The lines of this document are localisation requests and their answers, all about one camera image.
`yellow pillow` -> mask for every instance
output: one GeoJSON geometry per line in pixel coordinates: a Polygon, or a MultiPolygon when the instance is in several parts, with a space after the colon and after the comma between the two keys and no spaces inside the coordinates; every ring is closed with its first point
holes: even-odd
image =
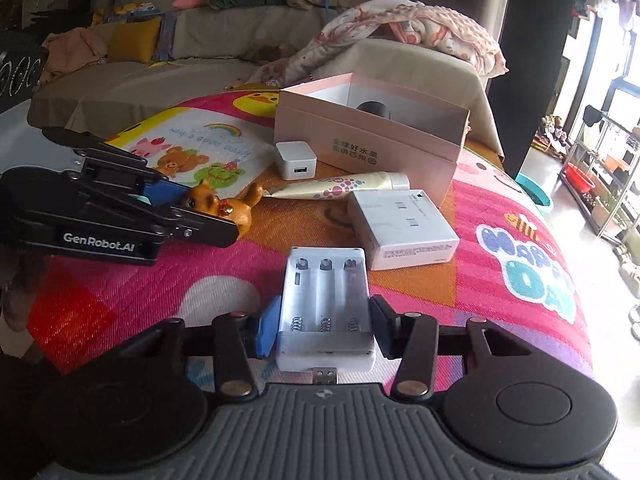
{"type": "Polygon", "coordinates": [[[118,23],[109,42],[107,61],[151,61],[160,23],[160,18],[146,22],[118,23]]]}

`cream tube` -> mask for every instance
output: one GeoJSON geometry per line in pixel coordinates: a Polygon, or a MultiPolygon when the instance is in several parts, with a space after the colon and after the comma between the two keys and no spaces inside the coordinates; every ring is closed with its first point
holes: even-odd
{"type": "Polygon", "coordinates": [[[340,200],[354,190],[410,189],[409,179],[402,173],[361,173],[336,176],[309,182],[295,182],[283,187],[264,190],[262,196],[297,200],[340,200]]]}

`open cardboard box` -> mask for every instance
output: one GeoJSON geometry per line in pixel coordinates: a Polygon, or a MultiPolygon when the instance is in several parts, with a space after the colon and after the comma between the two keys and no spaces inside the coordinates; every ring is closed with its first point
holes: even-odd
{"type": "Polygon", "coordinates": [[[275,142],[306,141],[318,160],[351,173],[397,171],[440,207],[462,152],[469,110],[356,74],[280,91],[275,142]],[[391,120],[356,108],[387,106],[391,120]]]}

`floor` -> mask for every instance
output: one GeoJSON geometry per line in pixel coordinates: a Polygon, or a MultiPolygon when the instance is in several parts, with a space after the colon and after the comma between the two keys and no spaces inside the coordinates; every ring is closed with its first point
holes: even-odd
{"type": "MultiPolygon", "coordinates": [[[[603,458],[620,480],[639,477],[640,470],[640,342],[633,339],[627,314],[636,299],[618,274],[611,246],[586,225],[569,192],[556,182],[560,163],[530,150],[522,172],[551,194],[554,209],[547,216],[580,291],[597,380],[618,406],[616,433],[603,458]]],[[[21,355],[31,343],[28,334],[13,334],[0,319],[4,351],[21,355]]]]}

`metal screw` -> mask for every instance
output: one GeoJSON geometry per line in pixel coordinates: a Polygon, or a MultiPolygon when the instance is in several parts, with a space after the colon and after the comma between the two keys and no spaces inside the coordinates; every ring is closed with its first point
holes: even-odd
{"type": "Polygon", "coordinates": [[[229,397],[244,397],[251,393],[251,385],[246,381],[227,381],[220,386],[220,391],[229,397]]]}
{"type": "Polygon", "coordinates": [[[396,390],[407,397],[421,397],[428,393],[429,387],[420,381],[402,381],[396,390]]]}
{"type": "Polygon", "coordinates": [[[158,224],[153,224],[151,226],[151,230],[155,232],[157,235],[164,235],[164,227],[158,224]]]}

